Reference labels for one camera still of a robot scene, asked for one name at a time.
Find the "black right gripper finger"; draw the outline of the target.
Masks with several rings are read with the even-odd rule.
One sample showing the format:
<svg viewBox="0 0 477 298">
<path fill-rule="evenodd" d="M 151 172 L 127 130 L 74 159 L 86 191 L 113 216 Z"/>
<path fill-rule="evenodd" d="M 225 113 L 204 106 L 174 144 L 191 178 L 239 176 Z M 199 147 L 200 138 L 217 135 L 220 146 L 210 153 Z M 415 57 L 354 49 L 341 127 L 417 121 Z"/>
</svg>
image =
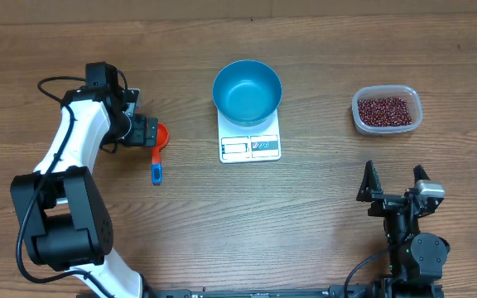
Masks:
<svg viewBox="0 0 477 298">
<path fill-rule="evenodd" d="M 367 161 L 364 168 L 364 177 L 359 187 L 358 197 L 374 197 L 382 195 L 383 187 L 380 183 L 378 172 L 371 160 Z"/>
<path fill-rule="evenodd" d="M 422 165 L 417 165 L 413 168 L 414 182 L 419 180 L 430 180 Z"/>
</svg>

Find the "red scoop with blue handle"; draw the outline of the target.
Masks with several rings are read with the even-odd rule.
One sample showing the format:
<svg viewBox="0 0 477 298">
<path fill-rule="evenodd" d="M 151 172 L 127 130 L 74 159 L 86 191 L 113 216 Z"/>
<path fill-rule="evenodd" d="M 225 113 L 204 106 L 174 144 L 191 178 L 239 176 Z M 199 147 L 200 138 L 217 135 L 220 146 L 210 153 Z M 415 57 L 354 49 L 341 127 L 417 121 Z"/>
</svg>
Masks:
<svg viewBox="0 0 477 298">
<path fill-rule="evenodd" d="M 152 148 L 152 183 L 160 185 L 162 182 L 162 165 L 160 153 L 169 142 L 169 132 L 163 123 L 157 125 L 157 142 Z"/>
</svg>

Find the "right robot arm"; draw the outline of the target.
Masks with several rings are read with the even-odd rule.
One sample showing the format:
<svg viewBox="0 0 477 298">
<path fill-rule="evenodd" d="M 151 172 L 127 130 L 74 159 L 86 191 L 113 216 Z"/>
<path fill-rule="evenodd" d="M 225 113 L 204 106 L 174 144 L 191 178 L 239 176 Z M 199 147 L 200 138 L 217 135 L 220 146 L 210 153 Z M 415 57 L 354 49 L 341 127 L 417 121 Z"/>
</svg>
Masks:
<svg viewBox="0 0 477 298">
<path fill-rule="evenodd" d="M 402 195 L 387 195 L 378 172 L 367 161 L 356 199 L 370 204 L 368 216 L 383 219 L 387 249 L 362 261 L 347 276 L 344 296 L 350 297 L 349 282 L 363 266 L 386 255 L 389 273 L 372 281 L 363 297 L 442 297 L 436 284 L 442 278 L 450 244 L 442 237 L 423 233 L 418 220 L 434 214 L 445 198 L 442 184 L 431 180 L 424 168 L 413 169 L 414 185 Z"/>
</svg>

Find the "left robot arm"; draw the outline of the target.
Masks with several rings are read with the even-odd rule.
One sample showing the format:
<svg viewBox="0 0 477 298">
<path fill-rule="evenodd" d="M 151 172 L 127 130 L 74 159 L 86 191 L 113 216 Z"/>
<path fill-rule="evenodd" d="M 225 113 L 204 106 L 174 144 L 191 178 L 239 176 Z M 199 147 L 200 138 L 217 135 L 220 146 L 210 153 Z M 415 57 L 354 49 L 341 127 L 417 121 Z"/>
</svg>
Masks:
<svg viewBox="0 0 477 298">
<path fill-rule="evenodd" d="M 17 268 L 36 284 L 74 276 L 97 297 L 152 297 L 146 278 L 113 247 L 112 219 L 92 173 L 107 146 L 157 152 L 167 138 L 155 118 L 136 113 L 140 91 L 115 66 L 88 63 L 81 82 L 56 99 L 61 121 L 45 157 L 11 183 Z"/>
</svg>

